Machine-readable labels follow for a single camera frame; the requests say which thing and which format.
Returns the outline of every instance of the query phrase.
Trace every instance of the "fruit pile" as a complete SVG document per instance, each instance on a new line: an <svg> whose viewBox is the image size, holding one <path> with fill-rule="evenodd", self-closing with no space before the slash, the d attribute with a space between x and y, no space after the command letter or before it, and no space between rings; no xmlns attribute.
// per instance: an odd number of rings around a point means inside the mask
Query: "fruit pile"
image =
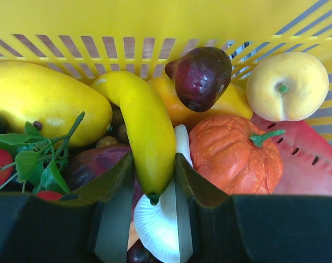
<svg viewBox="0 0 332 263"><path fill-rule="evenodd" d="M179 260L177 152L228 194L332 195L332 147L304 121L327 96L323 64L287 52L259 62L246 87L231 76L230 58L214 47L191 50L148 81L112 71L91 86L0 62L0 191L60 202L132 152L127 262L165 263Z"/></svg>

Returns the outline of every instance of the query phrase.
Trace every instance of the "orange pumpkin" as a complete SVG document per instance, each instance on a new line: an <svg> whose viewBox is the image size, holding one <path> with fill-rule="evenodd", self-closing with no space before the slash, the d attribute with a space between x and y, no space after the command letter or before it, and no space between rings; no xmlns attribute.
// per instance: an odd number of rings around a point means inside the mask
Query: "orange pumpkin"
<svg viewBox="0 0 332 263"><path fill-rule="evenodd" d="M270 139L248 119L219 115L199 122L190 132L195 170L228 194L272 193L283 175L283 162Z"/></svg>

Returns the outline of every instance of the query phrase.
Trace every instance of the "yellow banana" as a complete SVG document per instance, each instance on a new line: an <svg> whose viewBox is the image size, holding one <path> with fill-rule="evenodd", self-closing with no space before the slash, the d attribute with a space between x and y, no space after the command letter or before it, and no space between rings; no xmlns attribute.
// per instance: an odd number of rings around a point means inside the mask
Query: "yellow banana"
<svg viewBox="0 0 332 263"><path fill-rule="evenodd" d="M174 171L176 140L167 109L155 90L126 71L101 75L91 85L121 108L139 184L157 204Z"/></svg>

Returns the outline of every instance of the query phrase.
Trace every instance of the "yellow plastic basket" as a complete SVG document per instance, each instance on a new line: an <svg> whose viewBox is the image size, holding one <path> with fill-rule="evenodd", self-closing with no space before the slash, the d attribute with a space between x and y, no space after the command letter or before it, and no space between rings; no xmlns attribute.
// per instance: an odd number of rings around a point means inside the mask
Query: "yellow plastic basket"
<svg viewBox="0 0 332 263"><path fill-rule="evenodd" d="M46 65L87 84L110 70L149 79L205 45L232 54L242 88L266 56L319 58L330 92L307 121L332 145L332 0L0 1L0 61Z"/></svg>

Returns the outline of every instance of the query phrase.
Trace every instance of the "red watermelon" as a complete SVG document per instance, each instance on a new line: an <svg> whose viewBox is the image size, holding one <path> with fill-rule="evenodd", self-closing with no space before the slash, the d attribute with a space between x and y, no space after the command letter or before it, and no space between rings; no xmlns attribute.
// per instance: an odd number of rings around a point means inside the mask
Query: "red watermelon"
<svg viewBox="0 0 332 263"><path fill-rule="evenodd" d="M264 131L284 129L275 136L284 174L274 193L332 195L332 146L305 121L269 122L254 114L251 122Z"/></svg>

